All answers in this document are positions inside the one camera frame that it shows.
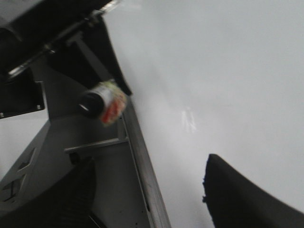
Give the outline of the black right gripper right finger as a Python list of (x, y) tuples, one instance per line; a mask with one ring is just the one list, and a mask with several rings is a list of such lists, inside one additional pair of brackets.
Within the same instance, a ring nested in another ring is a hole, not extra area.
[(302, 228), (304, 214), (268, 194), (216, 154), (207, 160), (206, 203), (217, 228)]

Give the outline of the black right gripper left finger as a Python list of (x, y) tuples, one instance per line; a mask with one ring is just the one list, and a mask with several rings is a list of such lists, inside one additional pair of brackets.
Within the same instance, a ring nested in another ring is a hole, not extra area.
[(132, 91), (125, 81), (124, 75), (114, 52), (105, 21), (102, 16), (98, 16), (96, 19), (97, 23), (95, 25), (94, 38), (96, 39), (97, 45), (101, 46), (99, 48), (100, 50), (96, 51), (96, 56), (105, 66), (106, 70), (113, 77), (115, 82), (119, 85), (121, 90), (126, 95), (130, 96), (132, 95)]

